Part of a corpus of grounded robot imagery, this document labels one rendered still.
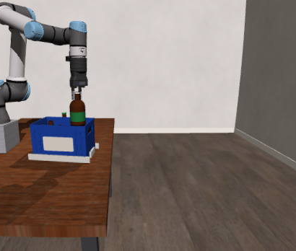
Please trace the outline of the blue plastic crate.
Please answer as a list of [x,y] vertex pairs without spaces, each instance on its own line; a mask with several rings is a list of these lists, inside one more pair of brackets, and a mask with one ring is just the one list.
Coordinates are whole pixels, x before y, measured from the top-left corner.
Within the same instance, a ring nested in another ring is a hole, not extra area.
[[[48,124],[49,120],[53,120],[53,125]],[[94,118],[86,118],[85,126],[72,126],[70,117],[44,117],[32,138],[34,154],[89,157],[92,147],[95,147]]]

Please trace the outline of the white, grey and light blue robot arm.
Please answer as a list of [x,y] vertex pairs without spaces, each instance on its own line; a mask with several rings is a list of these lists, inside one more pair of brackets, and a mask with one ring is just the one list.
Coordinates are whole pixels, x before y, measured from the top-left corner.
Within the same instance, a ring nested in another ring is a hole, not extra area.
[[27,39],[87,47],[87,25],[72,21],[69,27],[60,28],[38,23],[33,10],[8,2],[0,2],[0,24],[8,25],[11,32],[9,76],[6,82],[0,80],[0,124],[4,124],[10,122],[5,102],[21,102],[30,96],[30,85],[25,78]]

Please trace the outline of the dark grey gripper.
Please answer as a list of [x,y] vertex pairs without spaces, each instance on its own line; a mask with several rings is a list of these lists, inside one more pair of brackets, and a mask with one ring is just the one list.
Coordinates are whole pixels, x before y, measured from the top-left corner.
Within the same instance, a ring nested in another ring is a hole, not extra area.
[[82,88],[88,86],[87,81],[87,48],[86,47],[69,47],[69,56],[66,56],[66,61],[70,58],[70,87],[71,99],[75,100],[74,88],[78,87],[80,99],[82,99]]

